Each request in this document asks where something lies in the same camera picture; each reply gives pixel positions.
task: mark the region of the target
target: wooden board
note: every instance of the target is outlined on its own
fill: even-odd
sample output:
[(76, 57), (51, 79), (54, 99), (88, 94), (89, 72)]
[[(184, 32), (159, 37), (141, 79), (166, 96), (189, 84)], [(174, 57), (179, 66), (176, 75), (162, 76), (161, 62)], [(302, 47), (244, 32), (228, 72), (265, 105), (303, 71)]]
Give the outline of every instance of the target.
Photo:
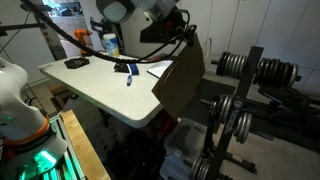
[(88, 180), (110, 179), (73, 111), (61, 115), (81, 169)]

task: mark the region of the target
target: white robot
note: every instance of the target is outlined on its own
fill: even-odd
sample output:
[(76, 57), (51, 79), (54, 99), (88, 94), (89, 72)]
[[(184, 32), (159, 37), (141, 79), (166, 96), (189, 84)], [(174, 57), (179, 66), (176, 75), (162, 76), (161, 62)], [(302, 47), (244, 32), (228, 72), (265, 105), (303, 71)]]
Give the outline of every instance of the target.
[(0, 133), (4, 153), (0, 179), (30, 179), (51, 170), (67, 149), (49, 119), (20, 97), (28, 75), (0, 58)]

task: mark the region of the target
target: blue object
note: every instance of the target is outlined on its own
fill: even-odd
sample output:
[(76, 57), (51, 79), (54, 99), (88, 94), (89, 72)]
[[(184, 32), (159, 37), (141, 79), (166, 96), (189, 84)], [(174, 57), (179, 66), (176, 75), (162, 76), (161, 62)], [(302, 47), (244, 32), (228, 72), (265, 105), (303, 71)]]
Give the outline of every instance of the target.
[(127, 79), (127, 86), (130, 86), (132, 83), (132, 75), (130, 74)]
[(132, 75), (139, 75), (139, 70), (136, 64), (129, 64)]

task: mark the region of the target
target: plastic container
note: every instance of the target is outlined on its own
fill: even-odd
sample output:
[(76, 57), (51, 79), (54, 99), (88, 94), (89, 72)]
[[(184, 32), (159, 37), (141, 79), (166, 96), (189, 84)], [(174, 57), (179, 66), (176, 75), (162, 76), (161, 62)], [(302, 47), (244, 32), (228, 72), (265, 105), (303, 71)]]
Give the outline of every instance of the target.
[(120, 56), (117, 37), (114, 33), (108, 33), (103, 35), (102, 44), (109, 56), (118, 57)]
[(164, 143), (165, 161), (161, 166), (162, 178), (183, 180), (188, 177), (193, 162), (203, 148), (206, 127), (190, 119), (182, 119)]

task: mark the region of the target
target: weight plate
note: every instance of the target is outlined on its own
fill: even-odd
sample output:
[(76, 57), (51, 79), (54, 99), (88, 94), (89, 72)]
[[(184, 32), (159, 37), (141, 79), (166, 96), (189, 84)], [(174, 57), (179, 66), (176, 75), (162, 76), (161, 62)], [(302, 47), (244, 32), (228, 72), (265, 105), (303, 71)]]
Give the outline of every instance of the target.
[(287, 79), (286, 79), (286, 82), (287, 82), (287, 83), (286, 83), (285, 87), (289, 87), (292, 73), (293, 73), (293, 66), (292, 66), (292, 64), (290, 64), (290, 66), (289, 66), (289, 71), (288, 71), (288, 76), (287, 76)]
[(238, 122), (238, 126), (240, 126), (240, 129), (239, 129), (239, 134), (238, 134), (237, 139), (236, 139), (237, 142), (240, 142), (240, 139), (242, 138), (242, 135), (243, 135), (243, 132), (244, 132), (244, 125), (246, 123), (246, 118), (247, 118), (247, 114), (244, 113), (242, 121)]
[(222, 104), (223, 104), (223, 97), (224, 97), (224, 94), (223, 95), (220, 95), (219, 96), (219, 100), (217, 102), (217, 116), (218, 117), (218, 120), (220, 119), (220, 115), (221, 115), (221, 109), (222, 109)]
[(233, 57), (233, 54), (230, 53), (230, 55), (228, 56), (228, 59), (226, 61), (226, 67), (224, 68), (224, 75), (225, 76), (228, 76), (228, 71), (229, 71), (228, 68), (229, 68), (229, 64), (231, 62), (232, 57)]
[(243, 61), (243, 55), (240, 55), (239, 61), (238, 61), (238, 65), (237, 65), (237, 69), (236, 69), (236, 74), (237, 74), (237, 75), (236, 75), (236, 78), (237, 78), (237, 79), (240, 79), (240, 78), (241, 78), (240, 74), (241, 74), (242, 61)]
[(274, 67), (275, 67), (275, 61), (271, 60), (271, 59), (268, 59), (268, 61), (270, 61), (270, 68), (269, 68), (269, 71), (267, 72), (267, 78), (266, 78), (266, 81), (265, 81), (265, 85), (266, 86), (270, 86), (270, 84), (272, 83), (273, 79), (271, 79), (272, 77), (272, 73), (274, 71)]
[(229, 52), (226, 52), (226, 56), (223, 58), (222, 64), (221, 64), (221, 76), (225, 75), (225, 71), (226, 71), (226, 64), (227, 64), (227, 60), (230, 56)]
[(232, 66), (233, 66), (235, 58), (236, 58), (236, 55), (232, 54), (232, 58), (230, 59), (230, 63), (228, 64), (228, 74), (227, 75), (229, 77), (231, 76), (231, 73), (232, 73)]
[(283, 76), (282, 76), (282, 87), (286, 87), (286, 85), (288, 84), (287, 80), (289, 79), (288, 77), (291, 76), (291, 74), (289, 74), (289, 70), (290, 70), (291, 64), (290, 63), (285, 63), (285, 68), (283, 71)]
[(280, 61), (278, 59), (273, 59), (273, 61), (275, 62), (275, 65), (274, 65), (274, 70), (272, 71), (272, 76), (271, 76), (272, 83), (271, 83), (271, 85), (275, 86), (276, 81), (278, 79), (277, 78), (277, 74), (278, 74), (279, 68), (280, 68)]
[(241, 127), (240, 127), (240, 131), (239, 131), (239, 134), (237, 136), (237, 142), (240, 142), (240, 140), (242, 139), (243, 137), (243, 133), (244, 133), (244, 129), (245, 129), (245, 124), (247, 123), (247, 118), (248, 118), (248, 114), (247, 113), (244, 113), (244, 116), (243, 116), (243, 120), (241, 122)]
[(236, 57), (235, 57), (234, 60), (233, 60), (232, 70), (231, 70), (231, 77), (232, 77), (232, 78), (235, 78), (239, 57), (240, 57), (240, 55), (237, 54)]
[(293, 71), (292, 71), (292, 74), (291, 74), (291, 77), (290, 77), (290, 82), (289, 82), (289, 86), (288, 87), (291, 87), (294, 83), (294, 81), (296, 80), (296, 77), (298, 75), (298, 70), (299, 70), (299, 67), (297, 64), (292, 64), (292, 67), (293, 67)]
[(261, 76), (262, 76), (262, 72), (264, 70), (265, 63), (266, 63), (266, 58), (262, 58), (261, 61), (259, 62), (257, 72), (255, 73), (255, 76), (253, 79), (253, 84), (259, 83)]
[(233, 102), (233, 97), (232, 96), (228, 96), (228, 97), (229, 97), (229, 100), (228, 100), (228, 103), (227, 103), (226, 111), (224, 113), (223, 124), (227, 121), (227, 118), (228, 118), (228, 115), (229, 115), (229, 111), (230, 111), (230, 108), (231, 108), (232, 102)]
[(223, 52), (222, 54), (221, 54), (221, 56), (220, 56), (220, 58), (219, 58), (219, 62), (218, 62), (218, 65), (217, 65), (217, 75), (220, 75), (221, 76), (221, 74), (222, 74), (222, 71), (223, 71), (223, 69), (222, 69), (222, 61), (223, 61), (223, 59), (225, 58), (225, 56), (226, 56), (226, 54), (227, 54), (227, 52)]
[(243, 74), (243, 70), (244, 70), (244, 67), (246, 66), (246, 63), (247, 63), (247, 56), (244, 56), (242, 55), (241, 56), (241, 64), (239, 66), (239, 70), (238, 70), (238, 79), (240, 79), (242, 77), (242, 74)]
[(240, 68), (242, 62), (243, 55), (239, 55), (239, 60), (237, 62), (236, 70), (235, 70), (235, 78), (240, 79)]
[(206, 162), (203, 162), (203, 163), (201, 164), (200, 170), (199, 170), (199, 172), (198, 172), (197, 180), (203, 178), (205, 166), (206, 166)]
[(202, 180), (205, 180), (205, 179), (206, 179), (207, 174), (208, 174), (208, 171), (209, 171), (209, 168), (210, 168), (210, 164), (206, 163), (206, 166), (204, 167), (204, 172), (203, 172)]
[(223, 123), (223, 117), (224, 117), (224, 112), (226, 111), (227, 107), (227, 98), (228, 96), (223, 96), (222, 101), (221, 101), (221, 112), (219, 116), (219, 122)]
[(283, 62), (280, 62), (279, 72), (276, 78), (276, 87), (280, 88), (282, 86), (282, 77), (285, 70), (286, 65)]
[(197, 175), (199, 173), (199, 167), (202, 164), (203, 159), (201, 157), (199, 157), (192, 165), (192, 169), (191, 169), (191, 179), (196, 180), (197, 179)]
[(266, 82), (266, 78), (267, 78), (267, 74), (269, 72), (269, 69), (270, 69), (270, 61), (268, 59), (266, 59), (264, 69), (262, 72), (262, 76), (259, 81), (259, 85), (265, 86), (265, 82)]
[(241, 144), (245, 143), (248, 138), (249, 130), (251, 127), (251, 121), (252, 121), (252, 114), (248, 113), (247, 123), (245, 124), (244, 133), (243, 133), (242, 139), (240, 141)]
[(234, 134), (233, 134), (236, 137), (239, 135), (239, 132), (240, 132), (240, 122), (241, 121), (243, 121), (243, 115), (240, 116), (237, 128), (235, 129)]

